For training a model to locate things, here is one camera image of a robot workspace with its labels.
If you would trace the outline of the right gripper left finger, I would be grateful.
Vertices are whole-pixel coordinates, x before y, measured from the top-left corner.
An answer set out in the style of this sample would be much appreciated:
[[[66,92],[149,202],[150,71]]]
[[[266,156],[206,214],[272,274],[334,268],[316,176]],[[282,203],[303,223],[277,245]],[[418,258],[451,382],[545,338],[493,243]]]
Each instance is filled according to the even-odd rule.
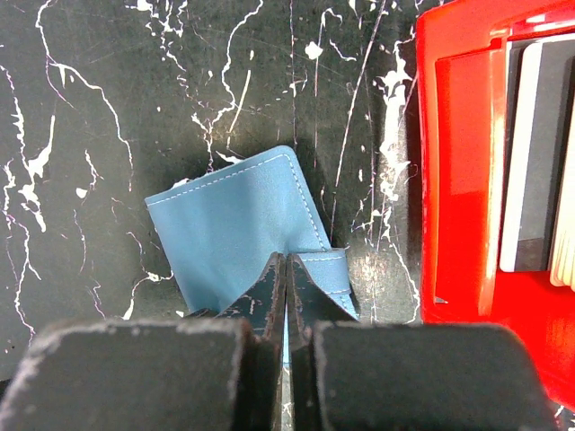
[[[286,259],[221,313],[63,321],[1,399],[4,430],[278,430]]]

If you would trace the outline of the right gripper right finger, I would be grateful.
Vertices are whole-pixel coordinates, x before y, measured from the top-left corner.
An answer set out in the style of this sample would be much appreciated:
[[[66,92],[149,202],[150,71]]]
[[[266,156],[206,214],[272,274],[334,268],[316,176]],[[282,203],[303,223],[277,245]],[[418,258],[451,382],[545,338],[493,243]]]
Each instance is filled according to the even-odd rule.
[[[297,430],[553,430],[529,354],[493,325],[354,322],[287,258]]]

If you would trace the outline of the blue card holder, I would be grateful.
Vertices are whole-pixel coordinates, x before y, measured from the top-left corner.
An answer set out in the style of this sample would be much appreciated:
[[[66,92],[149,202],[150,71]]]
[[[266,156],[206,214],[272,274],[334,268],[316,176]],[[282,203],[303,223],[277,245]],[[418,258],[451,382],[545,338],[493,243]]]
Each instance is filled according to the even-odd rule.
[[[332,247],[292,148],[273,147],[145,202],[191,311],[226,309],[277,252],[296,254],[318,287],[358,315],[346,252]]]

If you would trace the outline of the red plastic bin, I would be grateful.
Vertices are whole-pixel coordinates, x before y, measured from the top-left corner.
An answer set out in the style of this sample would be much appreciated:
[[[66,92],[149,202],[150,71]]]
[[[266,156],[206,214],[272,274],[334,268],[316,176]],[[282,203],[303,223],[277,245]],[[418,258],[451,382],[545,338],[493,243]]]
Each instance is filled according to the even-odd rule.
[[[498,267],[509,42],[574,29],[571,1],[454,1],[417,21],[421,317],[498,323],[549,393],[574,406],[574,295],[545,272]]]

